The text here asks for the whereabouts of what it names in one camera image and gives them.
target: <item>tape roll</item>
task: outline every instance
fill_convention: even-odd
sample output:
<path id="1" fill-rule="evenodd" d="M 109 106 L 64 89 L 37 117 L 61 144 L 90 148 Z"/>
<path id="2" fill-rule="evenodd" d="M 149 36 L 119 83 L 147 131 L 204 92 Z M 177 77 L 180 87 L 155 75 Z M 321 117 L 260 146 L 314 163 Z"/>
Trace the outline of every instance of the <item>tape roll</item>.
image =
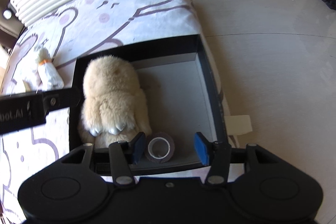
<path id="1" fill-rule="evenodd" d="M 171 159 L 174 150 L 175 144 L 171 136 L 164 132 L 154 133 L 147 138 L 145 156 L 150 161 L 161 164 Z"/>

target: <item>black box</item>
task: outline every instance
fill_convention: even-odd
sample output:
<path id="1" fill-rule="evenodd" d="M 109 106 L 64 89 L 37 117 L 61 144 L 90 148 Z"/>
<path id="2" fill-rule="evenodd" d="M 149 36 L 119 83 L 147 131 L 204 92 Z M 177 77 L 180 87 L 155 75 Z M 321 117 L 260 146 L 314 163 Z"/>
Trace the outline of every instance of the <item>black box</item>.
<path id="1" fill-rule="evenodd" d="M 178 172 L 202 167 L 194 150 L 194 134 L 202 132 L 210 141 L 227 141 L 221 100 L 200 35 L 169 37 L 139 42 L 78 58 L 73 86 L 82 100 L 70 108 L 70 150 L 82 144 L 77 131 L 84 101 L 83 77 L 87 65 L 97 57 L 113 55 L 132 63 L 147 97 L 153 133 L 168 133 L 175 142 L 171 160 L 156 164 L 144 156 L 130 165 L 134 175 Z M 97 166 L 100 175 L 110 175 L 106 164 Z"/>

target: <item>beige floor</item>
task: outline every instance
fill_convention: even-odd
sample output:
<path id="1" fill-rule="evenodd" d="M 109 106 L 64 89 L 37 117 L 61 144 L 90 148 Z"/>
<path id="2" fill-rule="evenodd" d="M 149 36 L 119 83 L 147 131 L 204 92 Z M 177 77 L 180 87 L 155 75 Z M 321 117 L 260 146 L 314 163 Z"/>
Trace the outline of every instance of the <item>beige floor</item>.
<path id="1" fill-rule="evenodd" d="M 320 0 L 193 0 L 232 115 L 316 178 L 317 220 L 336 224 L 336 13 Z"/>

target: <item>bed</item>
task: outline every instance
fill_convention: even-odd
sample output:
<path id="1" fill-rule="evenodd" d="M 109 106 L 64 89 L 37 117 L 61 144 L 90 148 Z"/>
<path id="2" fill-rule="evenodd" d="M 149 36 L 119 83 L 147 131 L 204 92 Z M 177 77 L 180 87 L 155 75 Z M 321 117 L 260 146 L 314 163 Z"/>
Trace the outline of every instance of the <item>bed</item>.
<path id="1" fill-rule="evenodd" d="M 14 92 L 16 83 L 25 77 L 25 57 L 37 44 L 49 50 L 65 87 L 71 87 L 77 57 L 131 43 L 191 34 L 202 34 L 191 0 L 74 0 L 45 15 L 20 36 L 9 59 L 1 93 Z M 223 97 L 224 111 L 229 115 L 213 57 L 203 36 L 202 39 L 217 91 Z M 62 109 L 49 113 L 43 126 L 0 138 L 0 200 L 11 222 L 25 220 L 17 201 L 21 183 L 69 152 L 68 123 L 68 109 Z M 205 177 L 207 170 L 169 176 Z"/>

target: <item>plush bunny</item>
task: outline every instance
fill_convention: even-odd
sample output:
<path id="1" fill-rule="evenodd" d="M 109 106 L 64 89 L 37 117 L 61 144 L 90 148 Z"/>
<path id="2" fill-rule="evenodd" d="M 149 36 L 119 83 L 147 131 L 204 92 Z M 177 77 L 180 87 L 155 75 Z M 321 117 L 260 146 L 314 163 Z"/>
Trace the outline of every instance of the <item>plush bunny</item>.
<path id="1" fill-rule="evenodd" d="M 130 141 L 138 132 L 146 136 L 152 133 L 145 94 L 127 61 L 113 56 L 92 60 L 85 72 L 83 91 L 83 128 L 78 127 L 82 141 L 92 142 L 96 137 L 96 147 L 107 147 Z"/>

